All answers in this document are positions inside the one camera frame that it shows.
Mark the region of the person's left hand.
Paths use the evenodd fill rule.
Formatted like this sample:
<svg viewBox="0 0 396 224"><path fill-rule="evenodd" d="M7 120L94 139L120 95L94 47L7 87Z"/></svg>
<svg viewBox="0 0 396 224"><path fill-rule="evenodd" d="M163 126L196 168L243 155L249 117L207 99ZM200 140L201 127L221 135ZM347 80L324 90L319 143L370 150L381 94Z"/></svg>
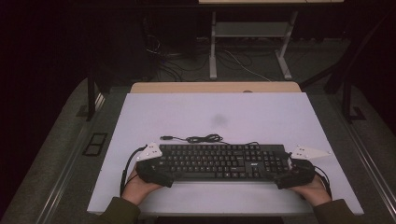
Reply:
<svg viewBox="0 0 396 224"><path fill-rule="evenodd" d="M151 192L160 189L162 186L154 183L146 183L137 174L136 170L133 170L128 181L124 187L124 191L121 194L121 198L133 203L134 205L141 204Z"/></svg>

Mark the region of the wooden table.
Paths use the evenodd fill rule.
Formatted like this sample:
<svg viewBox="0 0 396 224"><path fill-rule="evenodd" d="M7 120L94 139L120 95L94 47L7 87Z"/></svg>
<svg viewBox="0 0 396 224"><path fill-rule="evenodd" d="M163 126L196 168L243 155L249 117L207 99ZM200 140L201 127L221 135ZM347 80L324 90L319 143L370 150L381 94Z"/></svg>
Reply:
<svg viewBox="0 0 396 224"><path fill-rule="evenodd" d="M131 93L301 92L295 82L139 82Z"/></svg>

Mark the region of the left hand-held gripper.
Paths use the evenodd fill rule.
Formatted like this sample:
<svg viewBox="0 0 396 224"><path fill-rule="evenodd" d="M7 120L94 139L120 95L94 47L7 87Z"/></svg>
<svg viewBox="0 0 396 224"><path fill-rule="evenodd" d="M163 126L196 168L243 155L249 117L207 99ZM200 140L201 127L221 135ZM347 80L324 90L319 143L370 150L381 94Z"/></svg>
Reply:
<svg viewBox="0 0 396 224"><path fill-rule="evenodd" d="M162 156L163 153L156 143L148 144L137 156L135 170L145 182L171 188L174 178L160 165Z"/></svg>

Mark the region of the person's right hand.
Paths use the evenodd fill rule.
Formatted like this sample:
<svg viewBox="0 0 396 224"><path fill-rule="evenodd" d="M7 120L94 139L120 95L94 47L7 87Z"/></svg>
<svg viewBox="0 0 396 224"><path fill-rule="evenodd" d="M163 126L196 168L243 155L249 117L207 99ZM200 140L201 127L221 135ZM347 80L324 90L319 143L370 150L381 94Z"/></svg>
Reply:
<svg viewBox="0 0 396 224"><path fill-rule="evenodd" d="M290 190L303 196L313 207L328 203L332 200L325 189L321 178L315 176L313 181L303 186L292 187Z"/></svg>

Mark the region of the black floor socket frame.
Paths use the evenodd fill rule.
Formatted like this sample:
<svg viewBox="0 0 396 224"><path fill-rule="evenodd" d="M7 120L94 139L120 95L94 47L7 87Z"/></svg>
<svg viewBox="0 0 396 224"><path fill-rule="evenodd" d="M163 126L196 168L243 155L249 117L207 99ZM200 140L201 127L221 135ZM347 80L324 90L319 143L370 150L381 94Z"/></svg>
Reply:
<svg viewBox="0 0 396 224"><path fill-rule="evenodd" d="M106 138L107 133L94 133L82 154L89 157L99 156L106 142Z"/></svg>

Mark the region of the black keyboard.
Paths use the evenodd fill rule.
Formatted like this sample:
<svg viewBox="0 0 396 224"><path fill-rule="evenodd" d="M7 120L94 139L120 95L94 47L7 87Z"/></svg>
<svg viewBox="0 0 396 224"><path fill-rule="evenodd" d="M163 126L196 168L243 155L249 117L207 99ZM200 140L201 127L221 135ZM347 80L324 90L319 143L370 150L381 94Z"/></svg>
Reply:
<svg viewBox="0 0 396 224"><path fill-rule="evenodd" d="M270 181L289 168L282 145L160 145L156 166L176 181Z"/></svg>

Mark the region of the black metal stand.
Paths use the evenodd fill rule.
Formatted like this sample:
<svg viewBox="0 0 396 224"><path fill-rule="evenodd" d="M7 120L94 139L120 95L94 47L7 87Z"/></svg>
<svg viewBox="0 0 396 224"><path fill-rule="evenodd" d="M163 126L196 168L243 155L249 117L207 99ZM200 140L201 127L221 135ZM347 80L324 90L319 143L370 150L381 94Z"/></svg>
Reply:
<svg viewBox="0 0 396 224"><path fill-rule="evenodd" d="M353 86L386 123L396 123L396 9L352 39L325 87L327 93L343 87L342 112L348 120Z"/></svg>

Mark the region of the aluminium rail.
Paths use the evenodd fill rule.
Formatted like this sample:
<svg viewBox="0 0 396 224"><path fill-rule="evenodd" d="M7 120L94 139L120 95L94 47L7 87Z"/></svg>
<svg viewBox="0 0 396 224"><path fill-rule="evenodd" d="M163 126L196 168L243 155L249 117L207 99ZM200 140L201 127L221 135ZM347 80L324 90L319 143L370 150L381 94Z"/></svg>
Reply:
<svg viewBox="0 0 396 224"><path fill-rule="evenodd" d="M85 139L90 131L89 125L84 125L78 133L76 142L74 143L71 152L69 153L66 163L61 170L53 188L49 192L49 197L45 201L35 224L50 224L57 207L62 200L64 191L71 179L76 160L80 154Z"/></svg>
<svg viewBox="0 0 396 224"><path fill-rule="evenodd" d="M337 95L329 100L353 142L363 172L396 223L396 137L362 95L352 96L351 121L342 113Z"/></svg>

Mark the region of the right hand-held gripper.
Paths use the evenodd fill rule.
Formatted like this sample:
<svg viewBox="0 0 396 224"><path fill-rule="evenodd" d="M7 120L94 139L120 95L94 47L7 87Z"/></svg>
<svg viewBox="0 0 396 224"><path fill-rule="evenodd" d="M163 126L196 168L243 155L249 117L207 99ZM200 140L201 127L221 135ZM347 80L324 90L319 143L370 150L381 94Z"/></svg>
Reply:
<svg viewBox="0 0 396 224"><path fill-rule="evenodd" d="M297 146L288 154L290 170L275 176L275 183L279 189L289 189L303 186L313 181L315 175L321 178L325 189L330 188L329 178L324 171L315 166L311 160L329 156L330 153L312 147Z"/></svg>

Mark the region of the white metal desk frame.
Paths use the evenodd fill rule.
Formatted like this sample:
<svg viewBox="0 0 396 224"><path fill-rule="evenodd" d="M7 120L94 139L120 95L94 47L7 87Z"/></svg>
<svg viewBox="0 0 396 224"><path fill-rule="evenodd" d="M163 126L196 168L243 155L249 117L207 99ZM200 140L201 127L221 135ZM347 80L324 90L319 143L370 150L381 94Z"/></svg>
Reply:
<svg viewBox="0 0 396 224"><path fill-rule="evenodd" d="M290 68L284 55L288 48L299 12L305 7L342 4L344 0L199 0L202 6L252 7L263 10L268 7L289 8L290 15L283 21L218 21L218 9L211 13L211 36L209 54L209 77L218 78L216 39L228 37L280 38L282 45L275 51L280 71L286 80L291 80Z"/></svg>

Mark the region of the white board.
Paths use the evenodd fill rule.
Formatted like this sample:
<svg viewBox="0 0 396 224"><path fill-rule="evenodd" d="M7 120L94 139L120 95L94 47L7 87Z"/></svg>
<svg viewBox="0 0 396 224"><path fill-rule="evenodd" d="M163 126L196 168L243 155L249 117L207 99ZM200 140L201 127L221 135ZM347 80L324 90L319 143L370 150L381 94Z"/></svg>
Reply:
<svg viewBox="0 0 396 224"><path fill-rule="evenodd" d="M277 93L130 93L113 133L88 210L104 212L120 193L124 166L134 151L166 135L177 140L216 133L224 142L281 144L287 151L324 152L313 163L331 181L332 196L357 215L361 205L334 154L308 97ZM151 193L145 216L292 216L311 213L296 193L269 182L176 182Z"/></svg>

